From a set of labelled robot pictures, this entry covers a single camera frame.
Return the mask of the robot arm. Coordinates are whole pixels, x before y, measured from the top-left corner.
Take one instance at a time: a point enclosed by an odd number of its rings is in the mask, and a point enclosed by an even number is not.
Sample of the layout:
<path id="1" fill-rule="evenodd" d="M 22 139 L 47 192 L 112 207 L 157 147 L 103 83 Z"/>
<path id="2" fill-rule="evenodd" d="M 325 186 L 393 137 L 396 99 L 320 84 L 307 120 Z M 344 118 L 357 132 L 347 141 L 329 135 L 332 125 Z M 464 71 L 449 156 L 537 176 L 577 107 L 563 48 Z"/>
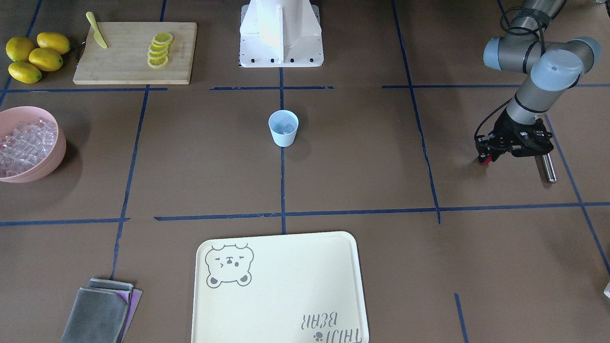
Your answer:
<path id="1" fill-rule="evenodd" d="M 523 84 L 505 104 L 487 135 L 474 134 L 478 161 L 495 162 L 510 153 L 516 158 L 542 156 L 553 149 L 553 134 L 543 115 L 568 89 L 601 60 L 599 42 L 577 37 L 567 42 L 545 39 L 546 30 L 564 7 L 563 0 L 526 0 L 510 9 L 509 24 L 501 20 L 505 35 L 491 39 L 484 50 L 487 67 L 498 71 L 522 72 Z"/>

